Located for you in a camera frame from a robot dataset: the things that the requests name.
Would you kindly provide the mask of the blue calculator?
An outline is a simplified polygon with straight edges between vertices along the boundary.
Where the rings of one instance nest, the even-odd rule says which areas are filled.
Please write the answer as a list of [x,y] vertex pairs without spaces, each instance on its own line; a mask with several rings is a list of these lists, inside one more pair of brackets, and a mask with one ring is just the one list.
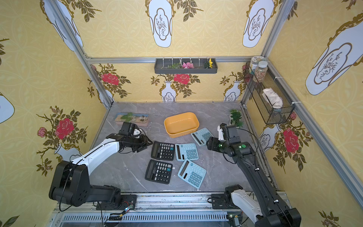
[[198,160],[199,155],[195,143],[176,144],[175,147],[177,161]]
[[191,186],[199,189],[206,173],[207,171],[203,167],[195,164],[189,159],[186,159],[183,162],[177,176]]
[[212,133],[207,128],[202,128],[196,132],[191,133],[192,138],[199,146],[206,145],[210,137],[213,137]]

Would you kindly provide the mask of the black calculator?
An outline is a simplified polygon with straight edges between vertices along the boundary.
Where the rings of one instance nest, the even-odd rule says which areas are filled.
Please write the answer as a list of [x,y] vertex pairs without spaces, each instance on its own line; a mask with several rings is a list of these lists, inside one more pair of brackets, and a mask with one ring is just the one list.
[[157,160],[150,160],[145,173],[145,180],[169,184],[172,176],[173,165]]
[[175,144],[155,141],[151,150],[151,158],[157,160],[173,161],[175,157]]

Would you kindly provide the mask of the yellow storage box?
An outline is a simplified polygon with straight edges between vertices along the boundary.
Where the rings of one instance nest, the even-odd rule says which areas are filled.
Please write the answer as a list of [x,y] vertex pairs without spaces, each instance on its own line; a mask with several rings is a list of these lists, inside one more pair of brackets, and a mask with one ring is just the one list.
[[186,112],[167,117],[164,127],[170,138],[177,138],[196,132],[199,128],[197,116],[192,112]]

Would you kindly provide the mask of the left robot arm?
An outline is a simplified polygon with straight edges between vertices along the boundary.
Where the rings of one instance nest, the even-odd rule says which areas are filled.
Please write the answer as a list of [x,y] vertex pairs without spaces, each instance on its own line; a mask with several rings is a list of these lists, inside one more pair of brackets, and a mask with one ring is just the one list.
[[141,152],[153,142],[133,123],[124,123],[118,133],[111,133],[95,148],[72,161],[60,162],[55,170],[49,198],[60,205],[79,207],[98,202],[98,210],[121,210],[136,203],[136,195],[122,195],[118,187],[92,185],[90,174],[110,156],[121,154],[125,148]]

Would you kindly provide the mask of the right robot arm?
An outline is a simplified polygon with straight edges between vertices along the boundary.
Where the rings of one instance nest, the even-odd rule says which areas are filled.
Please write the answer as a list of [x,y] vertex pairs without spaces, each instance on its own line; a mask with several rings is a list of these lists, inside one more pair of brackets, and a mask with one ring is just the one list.
[[238,128],[220,124],[218,137],[207,141],[208,150],[228,155],[248,180],[256,200],[238,185],[226,189],[226,198],[240,208],[256,227],[298,227],[302,218],[296,208],[290,208],[280,197],[257,161],[256,152],[248,142],[242,142]]

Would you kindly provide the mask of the small potted green plant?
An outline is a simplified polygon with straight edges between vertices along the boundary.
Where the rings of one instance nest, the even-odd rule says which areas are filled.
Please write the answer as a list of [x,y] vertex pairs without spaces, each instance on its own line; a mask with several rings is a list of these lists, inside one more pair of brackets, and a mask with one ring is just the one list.
[[235,125],[237,128],[242,128],[244,122],[242,121],[242,113],[237,109],[230,110],[230,125]]

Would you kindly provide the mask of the beige cloth in basket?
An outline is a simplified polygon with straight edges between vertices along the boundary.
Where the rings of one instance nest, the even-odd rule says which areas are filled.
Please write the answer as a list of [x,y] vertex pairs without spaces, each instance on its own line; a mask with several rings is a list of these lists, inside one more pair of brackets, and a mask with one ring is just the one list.
[[262,92],[263,98],[272,108],[280,109],[283,107],[282,98],[272,88],[263,89]]

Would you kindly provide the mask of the jar with white lid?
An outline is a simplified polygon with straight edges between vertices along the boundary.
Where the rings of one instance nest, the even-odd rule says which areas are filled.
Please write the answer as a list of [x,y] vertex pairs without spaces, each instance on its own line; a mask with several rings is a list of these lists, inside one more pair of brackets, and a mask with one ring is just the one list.
[[258,66],[254,70],[254,78],[253,81],[255,82],[263,82],[268,70],[268,62],[267,61],[260,61]]

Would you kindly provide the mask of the jar behind with patterned lid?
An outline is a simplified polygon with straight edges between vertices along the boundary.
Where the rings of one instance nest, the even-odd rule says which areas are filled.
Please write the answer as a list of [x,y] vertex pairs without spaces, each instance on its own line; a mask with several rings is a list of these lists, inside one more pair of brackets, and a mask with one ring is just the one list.
[[251,58],[250,66],[249,66],[249,72],[252,74],[256,67],[258,67],[258,64],[260,61],[266,61],[266,58],[263,56],[254,56]]

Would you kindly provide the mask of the pink artificial flower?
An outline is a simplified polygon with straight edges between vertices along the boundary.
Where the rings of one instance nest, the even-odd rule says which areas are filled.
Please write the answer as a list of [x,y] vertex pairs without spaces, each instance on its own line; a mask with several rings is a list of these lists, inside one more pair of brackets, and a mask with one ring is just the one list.
[[184,62],[181,66],[184,69],[194,69],[194,64],[191,62]]

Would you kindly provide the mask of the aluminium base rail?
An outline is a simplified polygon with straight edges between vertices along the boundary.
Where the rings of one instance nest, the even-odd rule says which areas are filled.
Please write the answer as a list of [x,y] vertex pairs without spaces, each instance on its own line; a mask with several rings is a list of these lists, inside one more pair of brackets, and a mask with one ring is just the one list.
[[[125,202],[119,210],[105,210],[97,202],[80,207],[63,205],[55,208],[48,227],[252,227],[245,211],[212,205],[212,192],[189,193],[133,193],[132,205]],[[133,207],[119,217],[125,209]]]

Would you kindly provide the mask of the grey wall shelf tray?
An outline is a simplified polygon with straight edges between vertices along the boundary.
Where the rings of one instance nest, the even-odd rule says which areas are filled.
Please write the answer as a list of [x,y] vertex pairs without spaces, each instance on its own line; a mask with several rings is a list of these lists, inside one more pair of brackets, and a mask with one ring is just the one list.
[[215,58],[157,58],[155,74],[216,74]]

